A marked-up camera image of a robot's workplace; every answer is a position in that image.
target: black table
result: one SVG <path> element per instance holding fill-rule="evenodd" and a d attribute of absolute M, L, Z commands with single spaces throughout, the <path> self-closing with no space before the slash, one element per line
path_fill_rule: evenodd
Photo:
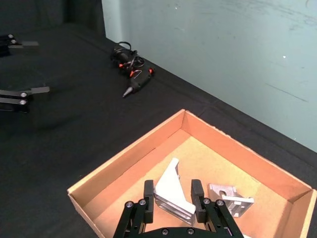
<path fill-rule="evenodd" d="M 47 85 L 29 114 L 0 112 L 0 237 L 96 237 L 66 190 L 182 108 L 317 187 L 317 154 L 156 66 L 126 99 L 109 60 L 114 43 L 76 25 L 23 34 L 39 56 L 0 59 L 0 88 Z M 317 237 L 315 209 L 309 237 Z"/>

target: light blue wall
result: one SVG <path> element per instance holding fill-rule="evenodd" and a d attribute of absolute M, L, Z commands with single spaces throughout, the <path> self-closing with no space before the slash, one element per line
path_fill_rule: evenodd
<path fill-rule="evenodd" d="M 317 151 L 317 0 L 103 0 L 106 35 Z"/>

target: power cord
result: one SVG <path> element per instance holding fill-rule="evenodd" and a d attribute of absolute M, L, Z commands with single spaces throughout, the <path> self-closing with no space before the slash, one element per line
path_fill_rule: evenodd
<path fill-rule="evenodd" d="M 145 64 L 145 60 L 138 55 L 137 50 L 132 50 L 131 44 L 127 41 L 120 41 L 111 53 L 111 60 L 113 60 L 120 69 L 123 69 L 130 74 L 134 69 L 141 68 Z"/>

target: black fabric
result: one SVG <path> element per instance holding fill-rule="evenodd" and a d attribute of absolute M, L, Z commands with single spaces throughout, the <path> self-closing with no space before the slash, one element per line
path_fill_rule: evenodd
<path fill-rule="evenodd" d="M 104 13 L 101 0 L 68 0 L 67 22 L 77 23 L 105 36 Z"/>
<path fill-rule="evenodd" d="M 102 0 L 0 0 L 0 35 L 76 23 L 105 35 Z"/>
<path fill-rule="evenodd" d="M 1 238 L 97 237 L 67 188 L 181 108 L 317 187 L 316 153 L 157 66 L 146 88 L 122 99 L 126 79 L 109 61 L 110 40 L 76 25 L 21 37 L 39 41 L 40 55 L 0 59 L 0 87 L 52 93 L 30 114 L 0 112 Z"/>
<path fill-rule="evenodd" d="M 0 35 L 60 25 L 65 6 L 66 0 L 0 0 Z"/>

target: cardboard box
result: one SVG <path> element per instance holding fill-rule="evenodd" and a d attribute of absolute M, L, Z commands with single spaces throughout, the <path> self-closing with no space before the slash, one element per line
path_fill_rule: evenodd
<path fill-rule="evenodd" d="M 144 181 L 161 177 L 173 157 L 188 201 L 191 179 L 235 185 L 254 205 L 235 218 L 252 238 L 307 237 L 317 192 L 230 136 L 181 110 L 68 189 L 78 213 L 100 238 L 112 238 L 128 200 L 143 198 Z M 146 231 L 187 226 L 155 205 Z"/>

